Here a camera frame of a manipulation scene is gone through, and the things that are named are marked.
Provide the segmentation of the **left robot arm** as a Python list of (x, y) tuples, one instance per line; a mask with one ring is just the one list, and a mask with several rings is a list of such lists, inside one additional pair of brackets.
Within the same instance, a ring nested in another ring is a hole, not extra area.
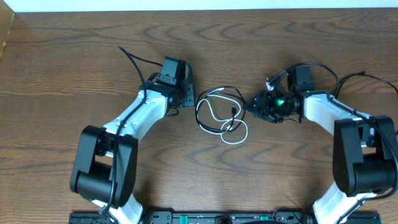
[(169, 109), (194, 104), (191, 65), (166, 57), (161, 71), (143, 80), (137, 98), (117, 118), (102, 127), (88, 125), (80, 134), (70, 188), (100, 210), (71, 213), (69, 222), (139, 223), (144, 209), (132, 193), (138, 144)]

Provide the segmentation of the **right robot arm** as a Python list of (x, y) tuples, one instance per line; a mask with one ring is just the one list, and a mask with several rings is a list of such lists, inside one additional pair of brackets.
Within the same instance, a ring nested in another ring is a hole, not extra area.
[(266, 81), (266, 90), (246, 102), (244, 109), (270, 123), (292, 115), (320, 125), (333, 136), (334, 182), (301, 214), (299, 223), (346, 223), (364, 202), (382, 200), (397, 192), (397, 132), (388, 116), (371, 116), (338, 101), (343, 86), (337, 80), (329, 92), (316, 90), (312, 63), (293, 65)]

